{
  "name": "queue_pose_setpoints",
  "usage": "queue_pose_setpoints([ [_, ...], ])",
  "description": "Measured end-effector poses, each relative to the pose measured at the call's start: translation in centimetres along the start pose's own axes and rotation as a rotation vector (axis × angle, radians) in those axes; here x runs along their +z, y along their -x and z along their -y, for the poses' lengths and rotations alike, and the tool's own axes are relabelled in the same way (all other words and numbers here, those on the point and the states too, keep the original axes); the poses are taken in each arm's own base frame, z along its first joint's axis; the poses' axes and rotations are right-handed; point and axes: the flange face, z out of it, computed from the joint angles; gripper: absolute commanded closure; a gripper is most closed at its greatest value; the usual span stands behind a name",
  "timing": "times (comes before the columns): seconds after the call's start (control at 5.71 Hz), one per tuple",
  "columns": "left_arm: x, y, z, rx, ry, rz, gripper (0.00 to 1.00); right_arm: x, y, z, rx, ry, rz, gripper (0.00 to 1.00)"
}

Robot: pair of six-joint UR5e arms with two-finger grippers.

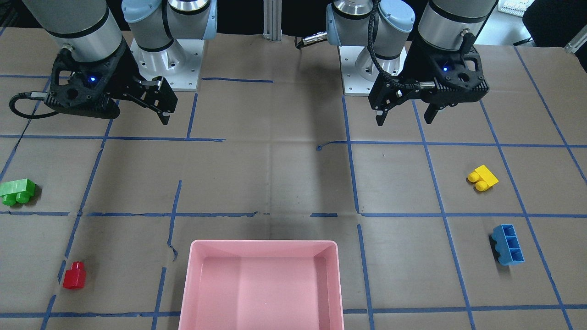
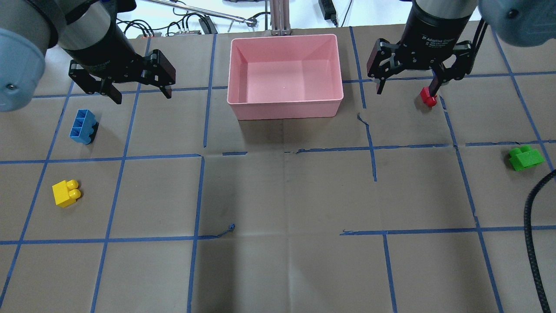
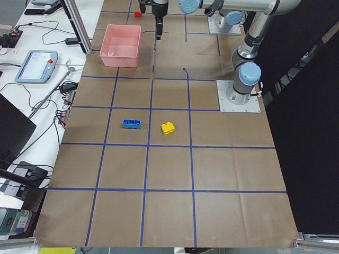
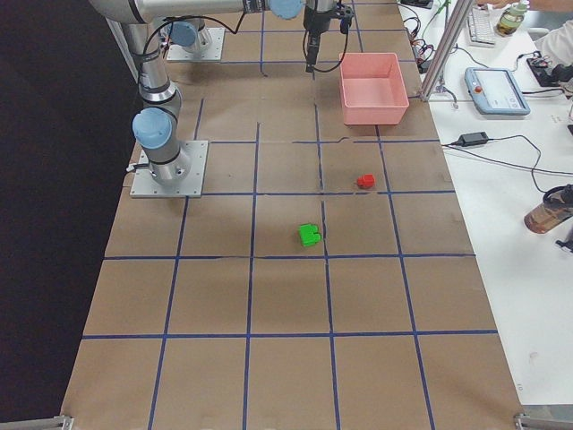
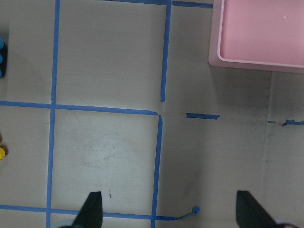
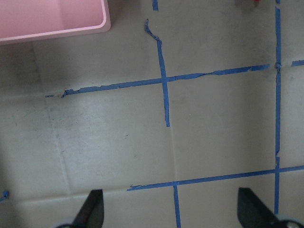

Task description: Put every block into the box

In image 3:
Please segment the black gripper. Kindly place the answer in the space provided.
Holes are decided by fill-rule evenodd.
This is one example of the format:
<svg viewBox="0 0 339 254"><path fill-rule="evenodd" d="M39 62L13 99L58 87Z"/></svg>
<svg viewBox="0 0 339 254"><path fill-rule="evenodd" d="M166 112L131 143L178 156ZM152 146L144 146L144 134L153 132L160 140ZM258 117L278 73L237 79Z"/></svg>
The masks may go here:
<svg viewBox="0 0 339 254"><path fill-rule="evenodd" d="M161 40L163 34L163 17L168 12L169 0L139 0L142 14L146 13L146 6L151 6L151 12L156 17L156 40Z"/></svg>

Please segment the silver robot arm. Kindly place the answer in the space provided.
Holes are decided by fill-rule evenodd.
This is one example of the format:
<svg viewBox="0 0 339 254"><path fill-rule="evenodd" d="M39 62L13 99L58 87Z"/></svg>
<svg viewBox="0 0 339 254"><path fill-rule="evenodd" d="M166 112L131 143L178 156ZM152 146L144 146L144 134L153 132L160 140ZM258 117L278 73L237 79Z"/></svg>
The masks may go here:
<svg viewBox="0 0 339 254"><path fill-rule="evenodd" d="M178 1L185 14L194 13L197 9L205 9L206 16L215 11L252 11L254 19L246 32L244 42L232 55L234 66L234 83L226 91L227 99L235 105L244 105L251 97L253 87L259 83L260 67L254 63L257 52L274 16L283 15L295 9L300 1Z"/></svg>
<svg viewBox="0 0 339 254"><path fill-rule="evenodd" d="M151 12L155 17L156 40L161 40L163 35L163 18L168 14L169 1L138 1L141 13L146 12L146 6L151 6ZM219 29L232 28L239 25L243 14L241 11L226 11L222 9L224 1L212 1L205 9L207 17L215 17L215 26ZM185 14L191 14L202 8L203 1L178 1L180 10Z"/></svg>

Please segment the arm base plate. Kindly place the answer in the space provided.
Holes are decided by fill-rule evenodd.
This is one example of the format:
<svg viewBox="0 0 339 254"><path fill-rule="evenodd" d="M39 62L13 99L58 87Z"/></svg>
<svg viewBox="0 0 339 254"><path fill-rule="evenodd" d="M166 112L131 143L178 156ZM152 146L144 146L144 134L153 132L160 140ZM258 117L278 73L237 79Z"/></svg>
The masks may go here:
<svg viewBox="0 0 339 254"><path fill-rule="evenodd" d="M212 17L208 17L209 33L216 35L241 35L240 25L229 25L226 23L225 17L214 14Z"/></svg>
<svg viewBox="0 0 339 254"><path fill-rule="evenodd" d="M217 80L219 108L222 113L261 113L257 96L242 95L233 88L233 80Z"/></svg>

